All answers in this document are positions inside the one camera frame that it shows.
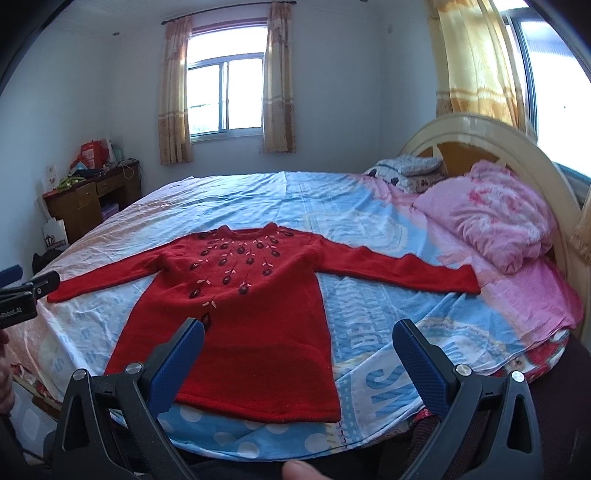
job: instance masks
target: red bag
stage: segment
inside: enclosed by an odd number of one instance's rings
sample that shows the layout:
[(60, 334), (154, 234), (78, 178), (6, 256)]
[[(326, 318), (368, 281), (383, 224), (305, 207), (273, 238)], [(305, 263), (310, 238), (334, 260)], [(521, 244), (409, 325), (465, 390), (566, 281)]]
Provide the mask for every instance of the red bag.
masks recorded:
[(80, 160), (86, 168), (103, 168), (109, 158), (109, 150), (100, 144), (100, 141), (93, 140), (80, 147)]

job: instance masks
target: sweater sleeve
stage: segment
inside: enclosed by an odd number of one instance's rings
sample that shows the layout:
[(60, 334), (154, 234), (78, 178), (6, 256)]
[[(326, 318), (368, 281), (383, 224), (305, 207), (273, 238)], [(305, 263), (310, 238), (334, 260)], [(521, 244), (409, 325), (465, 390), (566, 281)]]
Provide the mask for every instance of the sweater sleeve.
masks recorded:
[(47, 301), (58, 303), (152, 275), (162, 270), (164, 254), (177, 243), (175, 240), (61, 282), (60, 287), (47, 296)]
[(318, 272), (391, 283), (413, 290), (480, 294), (476, 274), (469, 265), (457, 270), (434, 267), (415, 255), (388, 257), (367, 247), (351, 248), (315, 234), (311, 246), (316, 251), (315, 271)]

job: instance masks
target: cream headboard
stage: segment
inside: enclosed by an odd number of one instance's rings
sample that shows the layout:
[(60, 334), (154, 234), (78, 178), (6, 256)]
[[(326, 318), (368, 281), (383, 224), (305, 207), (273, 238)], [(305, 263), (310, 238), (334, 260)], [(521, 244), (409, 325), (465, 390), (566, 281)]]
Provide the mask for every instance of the cream headboard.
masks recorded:
[(427, 124), (402, 149), (403, 154), (443, 158), (451, 176), (463, 175), (478, 160), (513, 170), (538, 190), (556, 215), (556, 265), (585, 306), (581, 341), (591, 350), (591, 268), (568, 244), (581, 208), (562, 172), (525, 135), (497, 120), (475, 113), (452, 113)]

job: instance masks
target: pillow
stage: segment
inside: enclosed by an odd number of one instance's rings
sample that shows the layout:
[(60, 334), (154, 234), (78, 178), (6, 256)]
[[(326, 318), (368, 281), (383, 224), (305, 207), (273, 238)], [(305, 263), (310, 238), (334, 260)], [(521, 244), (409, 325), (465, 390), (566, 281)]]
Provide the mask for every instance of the pillow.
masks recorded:
[(397, 187), (406, 193), (424, 193), (430, 187), (447, 178), (446, 173), (431, 173), (429, 175), (419, 175), (417, 177), (403, 177), (397, 183)]
[(380, 160), (376, 166), (389, 167), (405, 177), (426, 175), (434, 172), (443, 163), (443, 159), (435, 157), (415, 157), (413, 155), (400, 155), (397, 158)]
[(464, 177), (433, 186), (414, 206), (505, 274), (517, 272), (524, 258), (547, 253), (556, 228), (540, 194), (486, 160), (477, 162)]
[(429, 175), (405, 177), (404, 175), (400, 175), (400, 173), (393, 168), (379, 164), (367, 170), (365, 175), (387, 181), (406, 193), (426, 192), (429, 187), (447, 178), (447, 174), (445, 173), (431, 173)]

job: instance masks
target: curtain rod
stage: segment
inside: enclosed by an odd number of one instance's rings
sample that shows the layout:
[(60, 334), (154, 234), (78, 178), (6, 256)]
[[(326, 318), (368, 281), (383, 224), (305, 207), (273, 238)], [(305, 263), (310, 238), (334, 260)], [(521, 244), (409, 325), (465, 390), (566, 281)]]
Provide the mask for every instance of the curtain rod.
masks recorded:
[(224, 8), (246, 7), (248, 5), (269, 5), (269, 4), (290, 4), (290, 5), (296, 5), (297, 4), (297, 1), (296, 0), (290, 0), (288, 2), (287, 1), (285, 1), (285, 2), (251, 2), (249, 4), (226, 5), (225, 7), (210, 8), (208, 10), (201, 10), (200, 12), (193, 12), (192, 14), (181, 15), (180, 17), (171, 18), (170, 20), (164, 20), (160, 25), (166, 25), (167, 23), (174, 22), (175, 20), (179, 20), (180, 18), (184, 18), (184, 17), (189, 17), (191, 15), (199, 15), (199, 14), (204, 14), (204, 13), (207, 13), (207, 12), (214, 12), (216, 10), (223, 10)]

